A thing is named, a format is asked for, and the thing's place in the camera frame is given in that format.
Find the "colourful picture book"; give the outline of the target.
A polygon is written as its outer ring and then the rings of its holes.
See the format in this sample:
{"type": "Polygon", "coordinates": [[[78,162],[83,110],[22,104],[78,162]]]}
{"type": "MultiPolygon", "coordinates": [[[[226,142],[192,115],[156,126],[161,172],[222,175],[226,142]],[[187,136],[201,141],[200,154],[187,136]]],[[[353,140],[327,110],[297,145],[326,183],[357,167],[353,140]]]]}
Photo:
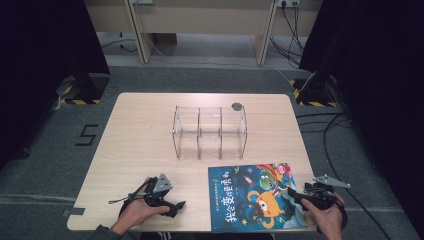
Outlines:
{"type": "Polygon", "coordinates": [[[304,211],[288,194],[296,183],[286,163],[210,167],[208,183],[216,233],[307,226],[304,211]]]}

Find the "person's left hand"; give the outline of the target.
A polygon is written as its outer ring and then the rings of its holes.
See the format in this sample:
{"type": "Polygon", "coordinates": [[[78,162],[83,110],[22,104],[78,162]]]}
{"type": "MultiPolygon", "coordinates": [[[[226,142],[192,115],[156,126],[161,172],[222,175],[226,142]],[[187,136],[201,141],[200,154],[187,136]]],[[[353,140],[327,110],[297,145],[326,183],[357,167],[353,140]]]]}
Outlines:
{"type": "Polygon", "coordinates": [[[132,227],[143,224],[148,218],[167,213],[169,210],[168,206],[151,207],[144,200],[134,200],[118,217],[110,230],[123,235],[132,227]]]}

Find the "person's right hand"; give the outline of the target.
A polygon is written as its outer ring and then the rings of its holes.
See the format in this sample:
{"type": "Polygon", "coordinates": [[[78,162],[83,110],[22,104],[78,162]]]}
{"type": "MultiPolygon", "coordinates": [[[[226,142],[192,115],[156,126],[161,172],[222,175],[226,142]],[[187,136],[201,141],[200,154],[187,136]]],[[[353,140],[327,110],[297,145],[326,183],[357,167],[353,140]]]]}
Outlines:
{"type": "Polygon", "coordinates": [[[302,199],[301,203],[314,216],[315,222],[326,240],[342,240],[344,217],[337,204],[333,204],[327,210],[320,210],[307,199],[302,199]]]}

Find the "black stand base striped tape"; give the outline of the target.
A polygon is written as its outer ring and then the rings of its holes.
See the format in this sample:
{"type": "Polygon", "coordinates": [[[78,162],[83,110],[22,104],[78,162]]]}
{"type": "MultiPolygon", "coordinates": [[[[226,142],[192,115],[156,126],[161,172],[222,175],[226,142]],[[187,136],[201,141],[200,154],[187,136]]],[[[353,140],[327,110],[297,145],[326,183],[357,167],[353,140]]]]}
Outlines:
{"type": "Polygon", "coordinates": [[[86,80],[74,76],[64,79],[58,88],[59,103],[72,105],[99,104],[108,85],[110,76],[103,73],[89,73],[86,80]]]}
{"type": "Polygon", "coordinates": [[[326,81],[316,82],[311,74],[306,79],[289,81],[296,103],[301,106],[336,107],[337,102],[326,81]]]}

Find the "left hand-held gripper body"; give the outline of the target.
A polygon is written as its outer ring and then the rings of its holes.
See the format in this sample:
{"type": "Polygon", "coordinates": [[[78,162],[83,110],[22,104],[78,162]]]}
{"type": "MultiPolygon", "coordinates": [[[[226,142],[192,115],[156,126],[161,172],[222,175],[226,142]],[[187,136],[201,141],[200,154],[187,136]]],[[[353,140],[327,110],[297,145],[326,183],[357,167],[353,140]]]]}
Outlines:
{"type": "Polygon", "coordinates": [[[151,207],[169,206],[172,208],[173,204],[164,199],[172,188],[172,184],[163,173],[158,177],[149,178],[144,189],[144,200],[151,207]]]}

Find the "clear acrylic divider rack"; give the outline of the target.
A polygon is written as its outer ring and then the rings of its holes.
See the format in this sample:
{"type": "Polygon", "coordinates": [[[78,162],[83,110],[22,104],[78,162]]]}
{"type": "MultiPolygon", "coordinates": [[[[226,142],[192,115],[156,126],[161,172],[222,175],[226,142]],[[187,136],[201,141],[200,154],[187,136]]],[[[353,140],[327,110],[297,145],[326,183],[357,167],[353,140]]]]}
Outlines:
{"type": "Polygon", "coordinates": [[[175,108],[172,138],[180,160],[242,159],[247,136],[244,106],[175,108]]]}

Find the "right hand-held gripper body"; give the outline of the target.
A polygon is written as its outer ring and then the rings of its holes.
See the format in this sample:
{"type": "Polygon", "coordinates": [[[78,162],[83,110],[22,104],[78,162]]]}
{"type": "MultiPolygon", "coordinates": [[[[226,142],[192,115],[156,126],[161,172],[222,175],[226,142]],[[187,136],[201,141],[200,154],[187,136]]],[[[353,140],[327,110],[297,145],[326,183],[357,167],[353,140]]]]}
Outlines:
{"type": "Polygon", "coordinates": [[[320,210],[327,210],[337,200],[334,191],[335,187],[349,189],[351,184],[325,174],[314,177],[313,183],[305,183],[304,193],[315,207],[320,210]]]}

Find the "light wooden desk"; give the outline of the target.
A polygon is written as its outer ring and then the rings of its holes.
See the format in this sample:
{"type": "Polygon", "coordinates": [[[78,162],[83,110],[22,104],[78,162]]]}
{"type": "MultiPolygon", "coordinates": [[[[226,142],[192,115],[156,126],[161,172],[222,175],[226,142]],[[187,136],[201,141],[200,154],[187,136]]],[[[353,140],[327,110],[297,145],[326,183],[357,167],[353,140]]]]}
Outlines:
{"type": "Polygon", "coordinates": [[[269,38],[311,33],[324,0],[300,0],[279,8],[277,0],[83,0],[98,32],[135,35],[141,63],[150,61],[156,33],[248,35],[256,63],[265,63],[269,38]]]}

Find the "black curtain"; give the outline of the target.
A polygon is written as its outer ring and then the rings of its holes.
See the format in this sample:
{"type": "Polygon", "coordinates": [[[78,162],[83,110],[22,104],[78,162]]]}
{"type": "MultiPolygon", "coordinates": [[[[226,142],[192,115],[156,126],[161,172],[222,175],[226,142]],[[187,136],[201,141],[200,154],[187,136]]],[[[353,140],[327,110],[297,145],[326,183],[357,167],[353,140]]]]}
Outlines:
{"type": "Polygon", "coordinates": [[[84,0],[0,0],[0,170],[68,76],[109,72],[84,0]]]}
{"type": "Polygon", "coordinates": [[[424,238],[424,0],[322,0],[301,66],[327,66],[424,238]]]}

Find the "person's dark striped clothing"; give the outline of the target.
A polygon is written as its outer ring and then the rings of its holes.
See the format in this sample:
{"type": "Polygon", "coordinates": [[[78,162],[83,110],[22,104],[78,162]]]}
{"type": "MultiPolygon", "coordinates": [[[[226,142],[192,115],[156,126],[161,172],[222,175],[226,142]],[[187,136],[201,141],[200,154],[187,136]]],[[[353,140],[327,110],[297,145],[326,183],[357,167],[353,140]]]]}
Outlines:
{"type": "Polygon", "coordinates": [[[143,232],[139,240],[274,240],[269,233],[143,232]]]}

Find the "grey tape piece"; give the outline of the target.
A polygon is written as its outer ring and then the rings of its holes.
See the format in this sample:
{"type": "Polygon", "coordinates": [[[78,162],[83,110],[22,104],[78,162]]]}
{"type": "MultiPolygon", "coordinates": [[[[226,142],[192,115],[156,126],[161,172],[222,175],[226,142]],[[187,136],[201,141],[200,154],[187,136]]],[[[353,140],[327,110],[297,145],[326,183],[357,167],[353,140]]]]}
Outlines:
{"type": "Polygon", "coordinates": [[[82,216],[84,215],[85,212],[85,208],[76,208],[73,207],[71,209],[65,209],[62,213],[63,217],[69,217],[71,215],[78,215],[78,216],[82,216]]]}

